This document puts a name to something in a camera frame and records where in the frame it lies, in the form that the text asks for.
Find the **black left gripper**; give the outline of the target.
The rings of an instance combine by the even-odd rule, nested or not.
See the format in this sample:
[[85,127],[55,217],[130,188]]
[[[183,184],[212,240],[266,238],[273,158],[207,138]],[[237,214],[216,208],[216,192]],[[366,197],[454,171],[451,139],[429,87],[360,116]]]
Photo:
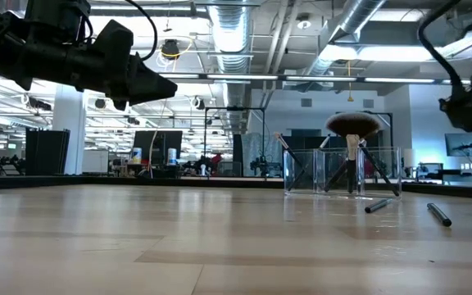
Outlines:
[[69,84],[82,92],[102,92],[116,109],[174,97],[178,86],[145,66],[137,53],[130,56],[133,33],[109,21],[94,43],[74,46],[66,55]]

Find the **large fan makeup brush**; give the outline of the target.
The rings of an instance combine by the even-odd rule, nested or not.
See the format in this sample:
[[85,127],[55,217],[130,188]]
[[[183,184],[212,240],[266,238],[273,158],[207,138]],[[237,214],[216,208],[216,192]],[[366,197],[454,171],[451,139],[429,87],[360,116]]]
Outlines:
[[381,124],[378,119],[365,112],[342,112],[328,118],[326,127],[347,143],[378,133]]

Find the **tan-tipped makeup brush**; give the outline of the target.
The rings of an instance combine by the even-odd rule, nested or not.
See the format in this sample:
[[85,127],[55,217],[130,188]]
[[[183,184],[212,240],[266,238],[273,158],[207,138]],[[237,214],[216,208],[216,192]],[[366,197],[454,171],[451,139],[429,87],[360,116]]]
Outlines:
[[285,137],[278,132],[275,132],[275,138],[280,143],[281,147],[283,148],[283,162],[284,167],[287,166],[287,159],[290,157],[294,164],[297,164],[299,168],[304,171],[306,168],[304,163],[300,159],[301,154],[305,151],[305,149],[295,149],[288,144],[288,141]]

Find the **long thin makeup brush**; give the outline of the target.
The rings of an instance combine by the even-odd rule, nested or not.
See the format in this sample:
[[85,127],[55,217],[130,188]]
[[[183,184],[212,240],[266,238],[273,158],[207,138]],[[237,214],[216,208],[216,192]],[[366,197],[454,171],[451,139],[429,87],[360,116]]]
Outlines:
[[312,192],[317,150],[326,148],[330,135],[325,137],[287,137],[284,148],[284,188],[287,192]]

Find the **black silver-ferrule makeup brush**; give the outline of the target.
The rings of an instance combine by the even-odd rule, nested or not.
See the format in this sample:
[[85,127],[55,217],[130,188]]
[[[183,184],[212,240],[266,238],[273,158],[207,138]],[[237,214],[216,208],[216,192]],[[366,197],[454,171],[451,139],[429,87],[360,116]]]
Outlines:
[[332,174],[324,185],[324,191],[328,192],[333,186],[336,186],[341,178],[345,179],[346,190],[348,193],[365,191],[365,168],[371,161],[371,155],[367,150],[364,138],[357,142],[348,141],[345,149],[345,155],[342,164]]

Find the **black background monitor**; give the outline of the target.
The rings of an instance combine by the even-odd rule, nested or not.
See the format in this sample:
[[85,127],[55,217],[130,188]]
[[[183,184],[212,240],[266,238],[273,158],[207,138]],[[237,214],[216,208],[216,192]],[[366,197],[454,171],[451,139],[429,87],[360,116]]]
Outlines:
[[142,148],[142,163],[151,162],[153,166],[166,165],[167,150],[177,150],[180,159],[182,131],[137,131],[134,134],[133,148]]

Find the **white building column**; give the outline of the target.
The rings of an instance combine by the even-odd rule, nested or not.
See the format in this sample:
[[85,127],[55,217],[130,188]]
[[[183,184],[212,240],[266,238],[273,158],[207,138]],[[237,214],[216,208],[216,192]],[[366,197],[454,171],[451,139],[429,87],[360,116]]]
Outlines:
[[70,132],[65,164],[68,175],[82,174],[87,101],[85,94],[74,87],[57,85],[52,128]]

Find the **white box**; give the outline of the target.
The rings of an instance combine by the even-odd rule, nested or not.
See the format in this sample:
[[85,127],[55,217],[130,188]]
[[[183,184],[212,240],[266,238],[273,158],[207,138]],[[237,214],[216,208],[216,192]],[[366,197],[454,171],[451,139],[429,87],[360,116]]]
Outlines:
[[109,152],[107,150],[84,150],[82,172],[104,174],[108,172]]

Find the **clear acrylic brush organizer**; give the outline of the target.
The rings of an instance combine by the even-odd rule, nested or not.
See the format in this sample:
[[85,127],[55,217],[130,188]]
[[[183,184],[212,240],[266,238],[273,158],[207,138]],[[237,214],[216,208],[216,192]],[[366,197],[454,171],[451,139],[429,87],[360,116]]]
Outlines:
[[[333,186],[330,191],[325,192],[324,186],[327,180],[342,164],[345,155],[345,147],[322,148],[317,150],[313,191],[296,190],[294,192],[287,192],[286,194],[314,194],[324,197],[337,198],[356,198],[356,199],[374,199],[374,198],[391,198],[399,200],[402,198],[395,197],[391,189],[386,185],[382,177],[377,172],[376,179],[365,179],[365,191],[358,193],[348,193],[346,190],[345,179],[341,178],[336,186]],[[400,149],[397,147],[367,147],[378,162],[380,168],[386,173],[390,182],[397,189],[399,193],[402,192],[402,168],[400,167]]]

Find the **black cabinet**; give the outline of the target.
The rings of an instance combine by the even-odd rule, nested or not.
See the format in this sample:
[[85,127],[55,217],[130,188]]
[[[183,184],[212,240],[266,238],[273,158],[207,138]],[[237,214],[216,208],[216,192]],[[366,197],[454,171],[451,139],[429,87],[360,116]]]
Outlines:
[[25,174],[63,175],[70,131],[27,129],[25,131]]

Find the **small background robot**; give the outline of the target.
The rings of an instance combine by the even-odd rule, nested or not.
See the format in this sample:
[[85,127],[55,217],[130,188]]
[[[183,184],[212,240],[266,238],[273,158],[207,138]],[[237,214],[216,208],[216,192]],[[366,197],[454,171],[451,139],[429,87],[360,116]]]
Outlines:
[[255,160],[251,161],[250,169],[254,172],[254,175],[257,175],[257,171],[259,170],[262,178],[269,176],[269,163],[265,156],[257,157]]

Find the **wall-mounted screen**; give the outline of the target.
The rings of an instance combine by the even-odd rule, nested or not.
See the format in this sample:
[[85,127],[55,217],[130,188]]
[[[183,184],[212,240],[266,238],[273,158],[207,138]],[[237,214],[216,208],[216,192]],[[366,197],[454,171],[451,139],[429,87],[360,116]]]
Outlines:
[[472,133],[445,134],[449,157],[472,157]]

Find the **black background rig frame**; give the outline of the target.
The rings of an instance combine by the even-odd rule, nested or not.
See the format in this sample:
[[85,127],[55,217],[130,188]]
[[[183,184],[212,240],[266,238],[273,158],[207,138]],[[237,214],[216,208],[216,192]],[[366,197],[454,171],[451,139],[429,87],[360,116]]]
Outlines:
[[393,138],[393,114],[389,112],[383,112],[379,114],[379,119],[382,122],[382,138],[383,138],[383,145],[385,147],[393,147],[394,146],[394,138]]
[[[227,111],[242,111],[237,128],[227,125]],[[262,107],[206,107],[203,113],[202,157],[211,159],[221,153],[223,160],[212,165],[215,177],[261,177],[250,169],[251,161],[266,157],[266,110]]]

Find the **silver ceiling duct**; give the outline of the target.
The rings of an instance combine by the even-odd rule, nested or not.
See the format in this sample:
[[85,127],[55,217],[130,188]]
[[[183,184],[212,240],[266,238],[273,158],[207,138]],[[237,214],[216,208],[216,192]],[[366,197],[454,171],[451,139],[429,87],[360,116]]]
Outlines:
[[[220,5],[207,8],[212,23],[212,38],[218,71],[224,75],[245,75],[250,71],[251,8],[244,6],[247,0],[216,0]],[[224,104],[226,107],[246,107],[246,85],[242,81],[227,80],[224,84]],[[227,111],[227,125],[237,128],[242,122],[242,111]]]
[[340,15],[327,20],[318,38],[321,46],[315,60],[304,70],[303,75],[322,76],[343,52],[336,42],[340,39],[350,39],[353,43],[359,41],[361,30],[373,15],[387,0],[347,0]]

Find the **black metal table frame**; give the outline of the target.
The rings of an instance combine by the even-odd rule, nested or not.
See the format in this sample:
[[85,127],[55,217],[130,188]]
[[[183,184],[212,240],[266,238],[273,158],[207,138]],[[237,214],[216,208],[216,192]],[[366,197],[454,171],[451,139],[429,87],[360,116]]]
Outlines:
[[[269,179],[240,180],[228,179],[136,179],[97,176],[0,176],[0,189],[39,188],[63,185],[112,185],[142,187],[198,187],[198,188],[255,188],[278,189],[284,191],[284,183]],[[403,197],[406,193],[422,193],[428,195],[472,198],[472,187],[449,186],[441,184],[404,183]]]

